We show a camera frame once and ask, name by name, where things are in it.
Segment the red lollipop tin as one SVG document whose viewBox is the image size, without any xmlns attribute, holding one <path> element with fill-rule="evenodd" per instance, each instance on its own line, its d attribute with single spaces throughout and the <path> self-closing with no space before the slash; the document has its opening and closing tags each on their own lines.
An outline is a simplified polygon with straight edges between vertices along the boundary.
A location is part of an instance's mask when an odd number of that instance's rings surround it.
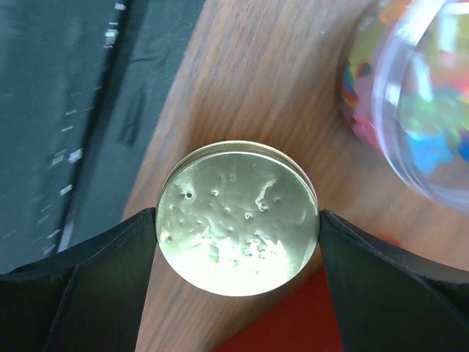
<svg viewBox="0 0 469 352">
<path fill-rule="evenodd" d="M 295 292 L 216 348 L 243 351 L 343 351 L 320 247 L 319 268 Z"/>
</svg>

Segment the clear glass jar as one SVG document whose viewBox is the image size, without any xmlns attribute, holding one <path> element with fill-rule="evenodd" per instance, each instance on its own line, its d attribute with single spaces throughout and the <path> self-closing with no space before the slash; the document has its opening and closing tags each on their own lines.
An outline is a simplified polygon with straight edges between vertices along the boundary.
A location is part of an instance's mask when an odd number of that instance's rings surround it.
<svg viewBox="0 0 469 352">
<path fill-rule="evenodd" d="M 410 188 L 468 210 L 468 3 L 373 1 L 341 54 L 355 135 Z"/>
</svg>

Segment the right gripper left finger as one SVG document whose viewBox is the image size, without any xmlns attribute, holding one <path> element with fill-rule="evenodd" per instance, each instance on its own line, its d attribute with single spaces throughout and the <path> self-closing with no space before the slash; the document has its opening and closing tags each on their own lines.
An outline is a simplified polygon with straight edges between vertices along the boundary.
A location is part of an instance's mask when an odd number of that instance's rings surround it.
<svg viewBox="0 0 469 352">
<path fill-rule="evenodd" d="M 1 275 L 1 350 L 134 351 L 156 244 L 147 208 Z"/>
</svg>

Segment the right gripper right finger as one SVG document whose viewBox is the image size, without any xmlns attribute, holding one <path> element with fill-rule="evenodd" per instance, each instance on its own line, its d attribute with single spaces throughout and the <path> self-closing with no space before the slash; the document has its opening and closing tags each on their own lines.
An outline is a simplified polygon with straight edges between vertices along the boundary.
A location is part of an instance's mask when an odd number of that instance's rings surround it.
<svg viewBox="0 0 469 352">
<path fill-rule="evenodd" d="M 319 245 L 346 351 L 467 351 L 468 272 L 320 213 Z"/>
</svg>

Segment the gold round lid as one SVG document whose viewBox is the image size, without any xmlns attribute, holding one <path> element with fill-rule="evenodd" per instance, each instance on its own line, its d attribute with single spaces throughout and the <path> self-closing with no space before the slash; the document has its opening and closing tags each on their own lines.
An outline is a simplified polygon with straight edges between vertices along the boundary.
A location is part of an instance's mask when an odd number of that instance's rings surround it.
<svg viewBox="0 0 469 352">
<path fill-rule="evenodd" d="M 320 208 L 307 174 L 257 142 L 201 147 L 165 179 L 155 211 L 162 255 L 184 280 L 222 296 L 255 296 L 312 258 Z"/>
</svg>

